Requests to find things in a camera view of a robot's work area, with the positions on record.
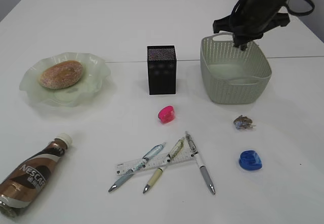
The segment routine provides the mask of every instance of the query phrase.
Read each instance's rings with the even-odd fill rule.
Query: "basket handle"
[[[235,81],[238,81],[238,80],[251,80],[253,82],[251,83],[239,83],[239,82],[236,82]],[[257,85],[259,83],[261,83],[263,81],[263,78],[259,78],[259,77],[256,77],[256,76],[240,76],[240,77],[235,77],[235,78],[232,78],[232,79],[227,79],[226,80],[227,83],[229,85],[241,85],[241,86],[247,86],[247,85]]]
[[[208,38],[215,38],[215,37],[218,37],[218,36],[222,36],[222,35],[229,35],[229,36],[232,36],[233,37],[233,33],[230,33],[230,32],[221,32],[221,33],[217,33],[217,34],[213,34],[212,36],[208,36],[208,37],[205,37],[204,39],[208,39]]]

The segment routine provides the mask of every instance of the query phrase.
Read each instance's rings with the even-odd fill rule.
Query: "pencil sharpener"
[[[162,124],[166,124],[174,120],[175,118],[174,108],[172,106],[166,106],[159,112],[158,118],[160,119]]]
[[[147,47],[150,95],[176,94],[177,58],[174,46]]]

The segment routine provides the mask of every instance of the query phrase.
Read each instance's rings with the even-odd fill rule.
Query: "ballpoint pen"
[[[177,156],[177,154],[183,148],[183,142],[184,142],[184,137],[181,138],[180,140],[178,140],[178,142],[175,144],[175,146],[172,148],[172,150],[168,153],[167,157],[163,161],[163,165],[168,164],[169,162],[171,162],[171,160],[173,158],[175,158],[175,156]],[[145,186],[145,188],[143,190],[143,194],[145,194],[155,184],[155,182],[159,179],[159,177],[162,175],[163,171],[166,168],[167,168],[167,166],[159,167],[154,172],[154,174],[152,175],[150,180],[147,182],[147,184],[146,184],[146,186]]]
[[[203,160],[201,159],[199,153],[198,153],[198,150],[197,150],[197,147],[196,145],[194,144],[192,138],[191,138],[191,135],[189,135],[189,133],[186,131],[186,140],[188,141],[188,144],[189,144],[189,147],[191,148],[191,151],[193,153],[193,156],[196,160],[196,163],[200,169],[200,172],[202,174],[202,177],[204,178],[205,182],[206,182],[206,185],[208,187],[208,189],[212,192],[212,194],[214,195],[215,194],[215,187],[214,187],[214,184],[211,180],[211,177],[209,176],[209,173],[204,165],[204,162]]]
[[[142,159],[138,162],[138,164],[135,165],[135,167],[129,169],[124,176],[120,177],[108,190],[108,192],[114,191],[118,189],[121,185],[123,185],[127,180],[129,180],[135,172],[138,171],[143,165],[145,165],[151,158],[156,156],[162,149],[164,148],[166,144],[160,144],[155,147],[153,147]]]

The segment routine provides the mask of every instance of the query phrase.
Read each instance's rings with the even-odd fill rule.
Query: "plate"
[[[41,86],[38,77],[48,68],[68,60],[79,61],[84,68],[81,79],[64,89],[48,89]],[[66,52],[38,61],[22,78],[19,90],[27,92],[31,103],[47,103],[53,106],[73,107],[100,91],[103,80],[110,75],[105,61],[92,54]]]

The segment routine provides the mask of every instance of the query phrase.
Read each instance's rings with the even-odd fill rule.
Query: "transparent ruler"
[[[190,150],[190,148],[182,149],[174,159],[172,159],[170,162],[164,164],[164,159],[167,157],[167,155],[168,155],[168,153],[163,153],[163,154],[159,154],[159,155],[153,157],[145,165],[140,167],[139,170],[131,172],[131,174],[147,171],[147,170],[158,168],[158,167],[169,166],[169,165],[173,165],[173,164],[177,164],[177,163],[194,160],[193,153]],[[134,168],[140,161],[141,161],[141,159],[137,159],[137,160],[117,164],[115,167],[116,175],[117,176],[127,175],[126,172],[129,169]]]

